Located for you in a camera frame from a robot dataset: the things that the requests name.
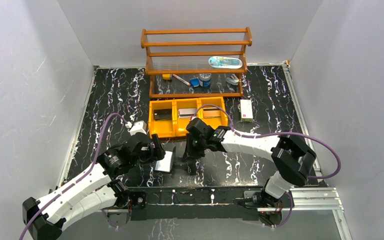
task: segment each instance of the round container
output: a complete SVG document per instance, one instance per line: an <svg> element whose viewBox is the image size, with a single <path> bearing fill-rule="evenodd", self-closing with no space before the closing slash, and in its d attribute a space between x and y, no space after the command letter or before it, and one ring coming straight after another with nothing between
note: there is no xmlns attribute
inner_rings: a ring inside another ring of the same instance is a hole
<svg viewBox="0 0 384 240"><path fill-rule="evenodd" d="M211 86L211 73L201 73L198 75L199 85L203 88L209 88Z"/></svg>

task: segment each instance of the blue package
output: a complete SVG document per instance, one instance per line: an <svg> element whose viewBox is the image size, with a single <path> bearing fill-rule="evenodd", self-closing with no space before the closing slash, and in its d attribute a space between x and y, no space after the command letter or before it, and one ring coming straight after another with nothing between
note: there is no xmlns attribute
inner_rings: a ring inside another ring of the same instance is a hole
<svg viewBox="0 0 384 240"><path fill-rule="evenodd" d="M197 77L192 78L189 82L190 82L190 85L192 85L192 87L194 88L200 85L200 80Z"/></svg>

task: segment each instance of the black marble table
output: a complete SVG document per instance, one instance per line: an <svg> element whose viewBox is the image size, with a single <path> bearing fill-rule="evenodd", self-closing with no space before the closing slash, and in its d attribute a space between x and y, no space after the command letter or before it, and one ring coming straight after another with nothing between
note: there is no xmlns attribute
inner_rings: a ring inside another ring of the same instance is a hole
<svg viewBox="0 0 384 240"><path fill-rule="evenodd" d="M95 74L66 181L82 172L93 160L99 132L110 113L118 112L132 122L148 122L150 80L144 68L98 69ZM191 91L188 87L173 88L161 80L156 82L157 93ZM222 80L217 79L212 84L220 87L220 91L229 89ZM237 130L258 134L302 132L282 66L249 66L243 79L243 93L244 99L252 101L253 122L239 121L239 98L224 98L225 108ZM112 119L99 152L125 141L129 136L120 119ZM180 159L186 142L184 139L163 139L162 145L167 151L176 146L176 156ZM199 160L175 165L172 173L157 172L153 165L137 165L121 180L128 187L263 186L275 171L275 164L261 157L208 151Z"/></svg>

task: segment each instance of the yellow object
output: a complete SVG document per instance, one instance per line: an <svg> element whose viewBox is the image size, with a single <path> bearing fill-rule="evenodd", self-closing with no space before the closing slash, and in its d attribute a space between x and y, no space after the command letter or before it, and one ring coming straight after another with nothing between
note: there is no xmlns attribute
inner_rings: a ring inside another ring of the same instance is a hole
<svg viewBox="0 0 384 240"><path fill-rule="evenodd" d="M164 79L164 80L171 80L172 79L172 75L171 74L163 74L162 75L162 79Z"/></svg>
<svg viewBox="0 0 384 240"><path fill-rule="evenodd" d="M204 104L213 104L225 108L225 101L223 97L201 97L201 98L185 98L185 99L174 99L174 100L163 100L163 101L150 101L149 102L149 134L158 134L160 138L173 138L173 137L184 137L188 131L186 126L190 122L188 118L178 118L179 109L198 109ZM154 110L159 109L172 109L171 120L155 120ZM198 118L203 120L206 124L210 125L213 129L218 126L227 126L228 117L221 113L220 116L203 118L204 111L201 109L196 114Z"/></svg>

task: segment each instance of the white pen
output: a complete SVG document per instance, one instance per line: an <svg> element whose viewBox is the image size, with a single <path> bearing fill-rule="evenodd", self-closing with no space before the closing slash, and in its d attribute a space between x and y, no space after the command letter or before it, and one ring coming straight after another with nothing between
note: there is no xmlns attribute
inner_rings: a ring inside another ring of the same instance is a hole
<svg viewBox="0 0 384 240"><path fill-rule="evenodd" d="M183 78L179 77L178 75L176 74L173 74L173 77L179 79L182 83L188 85L189 87L191 86L191 84L189 82L187 82L186 80L184 80Z"/></svg>

